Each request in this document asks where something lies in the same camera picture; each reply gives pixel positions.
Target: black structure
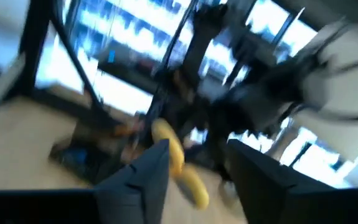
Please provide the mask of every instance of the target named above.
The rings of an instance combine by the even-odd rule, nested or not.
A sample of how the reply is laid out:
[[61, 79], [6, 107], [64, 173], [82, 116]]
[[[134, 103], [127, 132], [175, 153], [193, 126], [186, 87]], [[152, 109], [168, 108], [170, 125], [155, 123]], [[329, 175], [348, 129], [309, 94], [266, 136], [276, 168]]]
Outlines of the black structure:
[[0, 223], [160, 223], [168, 147], [160, 141], [91, 190], [0, 191]]
[[121, 141], [121, 146], [114, 153], [108, 153], [94, 142], [75, 138], [65, 148], [55, 145], [49, 157], [85, 181], [96, 185], [125, 166], [121, 162], [121, 154], [126, 140]]
[[249, 223], [358, 223], [358, 189], [334, 189], [238, 140], [226, 153]]
[[[26, 53], [27, 62], [8, 98], [26, 95], [66, 111], [85, 124], [111, 128], [118, 122], [104, 111], [102, 102], [76, 58], [58, 16], [56, 1], [31, 1], [20, 47], [20, 53]], [[229, 10], [232, 9], [227, 5], [206, 6], [194, 14], [194, 38], [184, 63], [178, 68], [162, 69], [155, 77], [148, 77], [156, 83], [157, 91], [146, 121], [150, 123], [155, 118], [165, 118], [181, 137], [194, 127], [208, 129], [203, 146], [222, 178], [234, 181], [250, 224], [358, 223], [358, 190], [334, 190], [288, 167], [280, 166], [268, 156], [238, 141], [227, 144], [227, 137], [232, 132], [265, 132], [269, 125], [277, 122], [276, 117], [283, 104], [301, 104], [304, 100], [299, 89], [300, 83], [310, 71], [321, 68], [315, 54], [276, 65], [272, 56], [274, 48], [271, 47], [274, 45], [266, 43], [259, 35], [249, 33], [238, 21], [227, 24], [227, 21], [233, 22], [230, 20], [232, 13], [227, 13]], [[50, 21], [66, 46], [85, 90], [92, 98], [90, 110], [34, 87]], [[244, 82], [231, 89], [223, 89], [219, 97], [212, 98], [210, 91], [202, 92], [208, 88], [202, 86], [205, 80], [199, 77], [197, 71], [207, 44], [227, 26], [235, 28], [232, 29], [234, 57], [252, 67], [253, 73]], [[182, 74], [179, 78], [175, 75], [178, 72]], [[150, 143], [147, 142], [147, 134], [144, 133], [142, 143]], [[88, 223], [159, 223], [167, 186], [167, 146], [168, 142], [162, 141], [155, 148], [148, 149], [138, 160], [120, 169], [95, 190], [0, 192], [0, 220], [18, 222], [19, 218], [29, 212], [32, 217], [28, 220], [35, 220], [34, 223], [40, 220], [75, 222], [79, 218]], [[76, 160], [73, 165], [86, 167], [88, 164]]]

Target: black metal frame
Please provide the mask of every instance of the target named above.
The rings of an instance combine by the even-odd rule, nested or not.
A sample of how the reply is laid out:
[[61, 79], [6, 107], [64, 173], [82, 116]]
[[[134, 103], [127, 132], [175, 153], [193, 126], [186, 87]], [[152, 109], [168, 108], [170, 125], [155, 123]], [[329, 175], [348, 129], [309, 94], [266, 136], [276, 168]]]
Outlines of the black metal frame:
[[[81, 122], [95, 128], [112, 128], [117, 124], [121, 124], [119, 121], [111, 118], [111, 116], [104, 110], [103, 103], [97, 97], [83, 67], [81, 66], [78, 58], [75, 56], [75, 51], [69, 41], [66, 31], [64, 30], [61, 16], [57, 14], [59, 11], [57, 10], [57, 6], [57, 0], [31, 0], [19, 48], [20, 54], [26, 54], [26, 64], [20, 77], [17, 79], [14, 87], [7, 94], [5, 100], [18, 95], [24, 95], [38, 101], [39, 103], [62, 110], [69, 115], [78, 118]], [[92, 99], [92, 106], [90, 109], [60, 98], [45, 89], [35, 87], [36, 73], [39, 68], [39, 62], [49, 28], [49, 22], [52, 23], [57, 31], [57, 34], [60, 36], [62, 43], [67, 49], [69, 57], [71, 58], [80, 78], [83, 81], [85, 91]]]
[[0, 190], [0, 223], [161, 223], [168, 147], [159, 141], [93, 189]]

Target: wooden floor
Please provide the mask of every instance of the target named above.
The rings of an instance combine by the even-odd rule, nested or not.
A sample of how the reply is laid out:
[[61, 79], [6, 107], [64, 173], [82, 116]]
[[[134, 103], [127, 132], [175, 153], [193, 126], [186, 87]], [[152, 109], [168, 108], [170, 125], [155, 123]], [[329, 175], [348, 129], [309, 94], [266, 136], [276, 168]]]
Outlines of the wooden floor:
[[[47, 160], [54, 141], [72, 133], [75, 120], [48, 107], [19, 98], [0, 108], [0, 189], [66, 189], [88, 187]], [[163, 223], [246, 223], [223, 206], [219, 178], [199, 169], [210, 193], [210, 206], [197, 211], [169, 183]]]

